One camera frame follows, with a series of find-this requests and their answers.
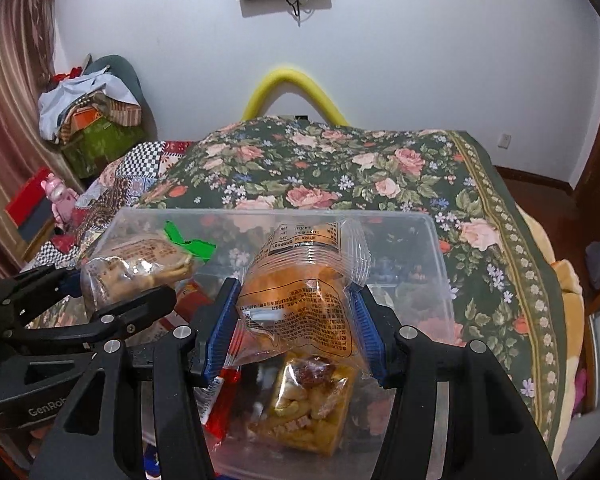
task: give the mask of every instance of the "wooden floor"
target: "wooden floor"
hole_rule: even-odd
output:
[[[585,303],[593,291],[585,265],[586,232],[584,218],[566,192],[553,187],[505,179],[510,193],[526,213],[538,220],[554,247],[557,260],[569,260],[580,278]]]

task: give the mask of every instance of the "curtain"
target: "curtain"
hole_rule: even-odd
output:
[[[64,159],[38,135],[38,98],[53,75],[53,0],[0,0],[0,278],[17,273],[23,242],[4,208],[47,166],[81,190]]]

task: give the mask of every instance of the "green tag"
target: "green tag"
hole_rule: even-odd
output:
[[[178,231],[176,224],[169,220],[164,223],[164,233],[172,243],[189,251],[195,257],[200,258],[205,262],[208,262],[211,259],[211,256],[216,250],[216,245],[210,244],[209,242],[203,242],[202,240],[185,240],[182,238],[180,231]]]

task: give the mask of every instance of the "snack bag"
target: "snack bag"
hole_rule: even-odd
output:
[[[240,292],[237,365],[290,349],[366,370],[347,287],[363,285],[370,255],[359,222],[283,224],[255,257]]]
[[[190,278],[214,248],[200,240],[184,241],[171,222],[166,223],[163,233],[136,234],[107,244],[80,273],[88,315],[154,286]]]
[[[340,441],[356,374],[322,356],[288,352],[270,405],[252,431],[285,446],[331,456]]]
[[[213,302],[192,278],[176,286],[176,306],[166,316],[155,321],[149,328],[126,340],[127,346],[157,341],[177,326],[189,324],[195,311]]]
[[[208,388],[193,388],[200,423],[220,442],[226,437],[241,379],[240,367],[234,363],[238,346],[239,341],[232,339],[224,366]]]

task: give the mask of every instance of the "nutrition label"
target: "nutrition label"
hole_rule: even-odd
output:
[[[254,263],[267,256],[283,254],[298,247],[319,246],[340,252],[340,225],[330,222],[319,226],[280,225],[260,250]]]
[[[275,297],[273,301],[264,300]],[[321,280],[289,283],[241,296],[238,309],[247,326],[287,342],[311,343],[340,357],[351,355],[351,331],[344,306],[333,287]]]

